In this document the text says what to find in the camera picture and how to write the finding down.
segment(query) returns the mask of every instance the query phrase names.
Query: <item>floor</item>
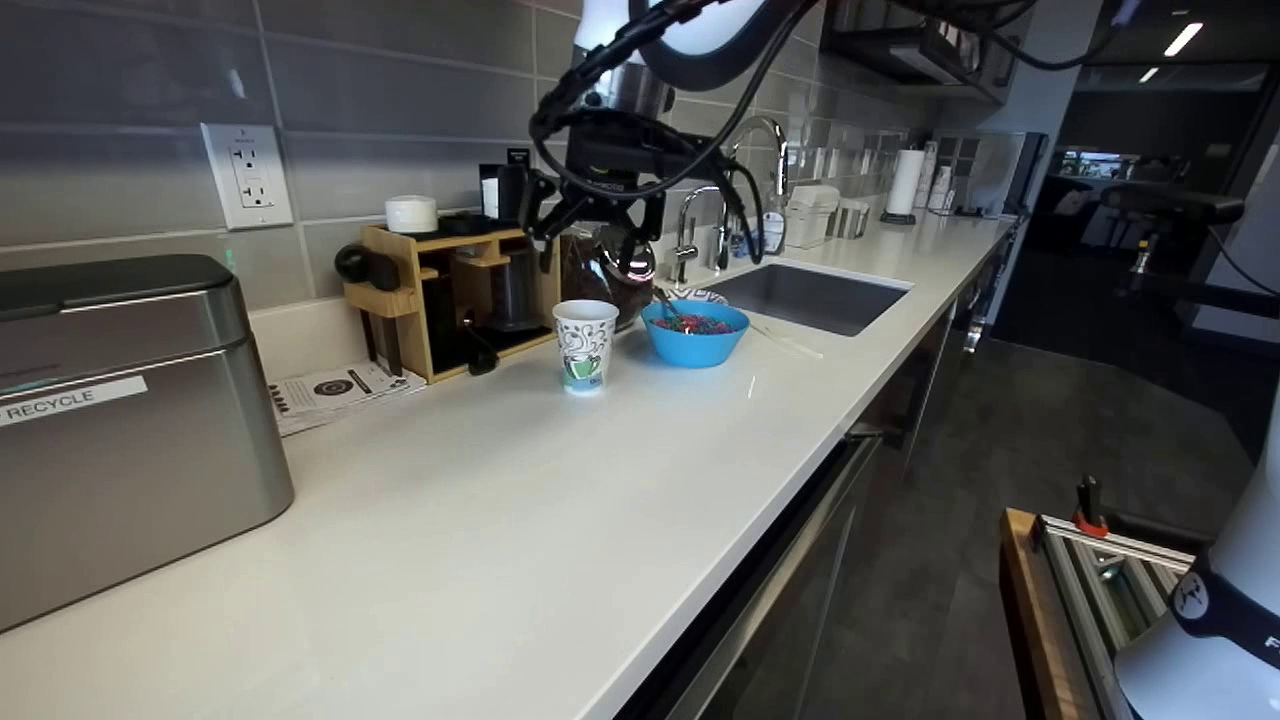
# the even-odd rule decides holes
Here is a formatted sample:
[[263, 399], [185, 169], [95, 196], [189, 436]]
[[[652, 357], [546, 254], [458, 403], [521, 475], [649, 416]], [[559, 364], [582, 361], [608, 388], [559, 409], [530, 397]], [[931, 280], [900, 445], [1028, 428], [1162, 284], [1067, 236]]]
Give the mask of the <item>floor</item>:
[[[1076, 290], [1094, 290], [1094, 273], [1080, 273]], [[1166, 336], [1166, 329], [1147, 329], [1155, 311], [1128, 311], [1128, 325], [1143, 325], [1131, 336], [1185, 371], [1134, 377], [1153, 364], [1139, 339], [1099, 351], [1088, 333], [1088, 325], [1109, 325], [1112, 333], [1120, 325], [1080, 321], [1055, 302], [1037, 309], [1045, 296], [1065, 290], [1065, 277], [1073, 273], [1060, 273], [1055, 290], [1012, 290], [1015, 315], [1004, 336], [1047, 346], [1012, 342], [994, 333], [979, 357], [957, 357], [910, 465], [879, 472], [864, 488], [806, 686], [798, 692], [803, 629], [820, 606], [820, 579], [796, 595], [782, 622], [747, 654], [741, 695], [711, 717], [1015, 720], [1025, 717], [1025, 695], [994, 576], [994, 520], [1004, 506], [1067, 514], [1076, 506], [1073, 488], [1093, 472], [1105, 479], [1109, 506], [1214, 537], [1251, 472], [1251, 403], [1231, 403], [1231, 390], [1276, 388], [1276, 377], [1205, 379], [1195, 371], [1255, 364], [1177, 361], [1166, 351], [1185, 339]], [[1177, 390], [1178, 385], [1195, 385], [1195, 390], [1226, 385], [1226, 399], [1200, 403], [1190, 390]]]

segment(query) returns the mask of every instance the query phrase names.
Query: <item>wooden rack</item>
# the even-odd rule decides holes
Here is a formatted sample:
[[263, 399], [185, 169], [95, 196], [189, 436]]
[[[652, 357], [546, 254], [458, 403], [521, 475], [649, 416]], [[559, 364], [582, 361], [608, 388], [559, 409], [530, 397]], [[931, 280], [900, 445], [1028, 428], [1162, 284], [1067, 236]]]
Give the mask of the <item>wooden rack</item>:
[[[433, 309], [427, 302], [427, 284], [445, 280], [445, 273], [452, 273], [452, 280], [458, 284], [455, 296], [471, 296], [483, 286], [469, 286], [464, 277], [480, 273], [487, 277], [493, 269], [507, 263], [502, 244], [523, 244], [521, 226], [498, 226], [498, 233], [483, 233], [483, 236], [400, 236], [386, 233], [380, 222], [369, 222], [361, 233], [361, 244], [375, 254], [396, 260], [400, 269], [400, 286], [396, 290], [380, 290], [371, 284], [344, 284], [344, 301], [357, 311], [369, 311], [371, 321], [384, 321], [391, 336], [391, 342], [400, 346], [400, 361], [407, 371], [425, 377], [425, 379], [446, 379], [446, 377], [464, 377], [469, 368], [435, 368], [433, 364], [433, 311], [455, 311], [455, 309]], [[550, 273], [538, 273], [536, 280], [538, 286], [538, 311], [550, 315], [550, 302], [559, 301], [559, 260], [550, 254]], [[526, 351], [536, 342], [546, 342], [550, 336], [530, 336], [523, 342], [498, 346], [498, 361]]]

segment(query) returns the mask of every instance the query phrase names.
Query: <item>ceiling light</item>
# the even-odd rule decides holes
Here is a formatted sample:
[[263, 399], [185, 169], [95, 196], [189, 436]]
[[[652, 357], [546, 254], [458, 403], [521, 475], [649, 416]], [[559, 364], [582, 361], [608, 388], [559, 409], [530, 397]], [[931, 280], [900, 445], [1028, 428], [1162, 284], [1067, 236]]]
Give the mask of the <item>ceiling light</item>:
[[1205, 25], [1185, 25], [1185, 33], [1177, 33], [1177, 41], [1162, 49], [1162, 56], [1185, 53], [1185, 49], [1195, 41], [1200, 29], [1205, 29]]

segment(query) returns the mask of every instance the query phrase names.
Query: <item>dark floor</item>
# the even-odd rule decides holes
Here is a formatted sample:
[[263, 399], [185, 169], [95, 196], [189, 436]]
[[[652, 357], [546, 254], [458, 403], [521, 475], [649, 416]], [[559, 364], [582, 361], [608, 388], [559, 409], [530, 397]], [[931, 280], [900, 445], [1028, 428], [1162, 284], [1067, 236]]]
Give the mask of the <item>dark floor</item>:
[[1251, 472], [1251, 403], [1268, 409], [1276, 368], [1178, 339], [1155, 301], [1112, 290], [1124, 273], [1109, 260], [1028, 252], [1025, 269], [999, 329], [1020, 342], [986, 339], [947, 364], [910, 468], [864, 488], [803, 710], [798, 629], [820, 586], [798, 591], [716, 717], [1020, 720], [994, 576], [1004, 506], [1067, 514], [1093, 472], [1109, 506], [1214, 537]]

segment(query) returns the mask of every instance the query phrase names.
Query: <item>label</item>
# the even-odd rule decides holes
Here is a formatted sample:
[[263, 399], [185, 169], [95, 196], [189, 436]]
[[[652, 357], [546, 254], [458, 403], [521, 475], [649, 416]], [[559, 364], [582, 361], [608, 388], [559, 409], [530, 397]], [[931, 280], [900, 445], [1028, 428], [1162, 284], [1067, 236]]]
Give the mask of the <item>label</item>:
[[106, 385], [87, 385], [87, 388], [73, 388], [73, 390], [30, 397], [21, 403], [0, 403], [0, 428], [30, 422], [44, 416], [63, 416], [63, 412], [84, 412], [84, 409], [110, 403], [123, 397], [142, 397], [142, 390], [146, 390], [142, 377], [119, 377]]

